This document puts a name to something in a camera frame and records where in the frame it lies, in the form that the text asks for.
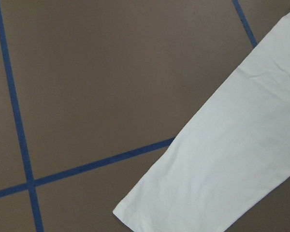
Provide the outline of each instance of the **blue line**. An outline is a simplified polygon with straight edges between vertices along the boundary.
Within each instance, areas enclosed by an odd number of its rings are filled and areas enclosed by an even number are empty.
[[[22,192],[22,191],[25,191],[25,190],[27,190],[27,184],[26,183],[25,184],[21,184],[21,185],[16,185],[16,186],[13,186],[13,187],[9,187],[9,188],[0,190],[0,198],[8,196],[8,195],[11,195],[11,194],[14,194],[14,193],[17,193],[17,192]]]
[[[32,208],[32,213],[34,217],[35,228],[37,232],[43,232],[44,229],[43,229],[43,224],[42,224],[41,212],[39,208],[37,193],[35,190],[34,178],[33,178],[33,173],[32,173],[32,168],[31,168],[31,163],[30,163],[30,158],[29,158],[29,153],[28,153],[28,148],[27,148],[27,142],[25,138],[25,132],[24,132],[20,109],[19,109],[18,100],[17,100],[17,94],[16,94],[13,72],[12,72],[12,67],[11,67],[11,62],[10,62],[8,45],[7,45],[6,37],[5,37],[1,9],[0,9],[0,44],[1,44],[1,49],[2,49],[2,56],[3,56],[6,78],[7,78],[9,92],[10,92],[10,98],[11,98],[11,103],[12,103],[16,130],[17,130],[17,136],[18,136],[21,156],[22,156],[23,164],[24,164],[24,170],[25,170],[25,175],[26,175],[26,180],[27,180],[27,187],[28,187],[29,196],[30,196],[30,202],[31,202],[31,208]]]
[[[238,0],[232,0],[232,2],[233,2],[233,5],[234,5],[237,13],[238,13],[238,16],[240,17],[240,19],[242,21],[242,24],[243,24],[244,29],[247,33],[247,36],[250,40],[250,43],[255,48],[258,45],[258,43],[257,43],[256,38],[254,37],[254,35],[250,29],[250,26],[248,24],[248,21],[247,21],[245,15],[244,15],[242,7],[241,7],[240,3],[238,2]]]
[[[102,167],[102,166],[105,166],[105,165],[108,165],[111,163],[115,163],[115,162],[118,162],[121,160],[129,159],[131,157],[135,157],[135,156],[144,154],[146,152],[154,151],[154,150],[169,146],[173,140],[174,140],[174,138],[171,138],[171,139],[164,140],[164,141],[161,141],[161,142],[158,142],[155,144],[143,146],[141,148],[138,148],[138,149],[135,149],[132,151],[124,152],[124,153],[121,153],[121,154],[118,154],[118,155],[115,155],[112,157],[101,159],[99,161],[85,164],[85,165],[82,165],[82,166],[79,166],[76,168],[72,168],[72,169],[69,169],[69,170],[66,170],[66,171],[63,171],[60,173],[49,175],[49,176],[37,179],[35,181],[35,185],[36,186],[45,185],[45,184],[48,184],[48,183],[53,182],[53,181],[57,181],[60,179],[64,179],[64,178],[73,176],[73,175],[84,173],[84,172],[87,172],[89,170],[93,170],[93,169],[96,169],[96,168],[99,168],[99,167]]]

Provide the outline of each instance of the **white sleeve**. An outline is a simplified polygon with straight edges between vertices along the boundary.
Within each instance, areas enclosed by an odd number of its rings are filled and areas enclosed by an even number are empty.
[[[290,13],[113,213],[135,232],[223,232],[290,176]]]

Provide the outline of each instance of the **white garment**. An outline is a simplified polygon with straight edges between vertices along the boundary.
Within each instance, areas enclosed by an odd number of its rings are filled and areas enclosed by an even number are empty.
[[[290,13],[113,213],[135,232],[223,232],[290,176]]]

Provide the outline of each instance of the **brown surface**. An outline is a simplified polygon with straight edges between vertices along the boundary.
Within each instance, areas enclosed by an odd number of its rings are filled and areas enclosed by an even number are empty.
[[[290,178],[246,212],[226,232],[290,232]]]
[[[27,191],[0,198],[0,232],[33,232],[29,195]]]
[[[290,0],[239,0],[257,42],[290,12]]]
[[[175,136],[251,50],[231,1],[1,8],[36,178]]]
[[[164,149],[37,188],[45,232],[128,232],[112,213]]]
[[[0,49],[0,190],[25,181]]]

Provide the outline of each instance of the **brown floor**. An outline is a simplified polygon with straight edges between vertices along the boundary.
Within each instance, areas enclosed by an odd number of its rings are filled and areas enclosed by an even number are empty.
[[[240,0],[260,41],[290,0]],[[35,178],[177,135],[252,50],[231,0],[2,0]],[[115,205],[165,148],[37,187],[45,232],[128,232]],[[25,183],[0,50],[0,190]],[[0,232],[32,232],[27,191]],[[290,179],[227,231],[290,232]]]

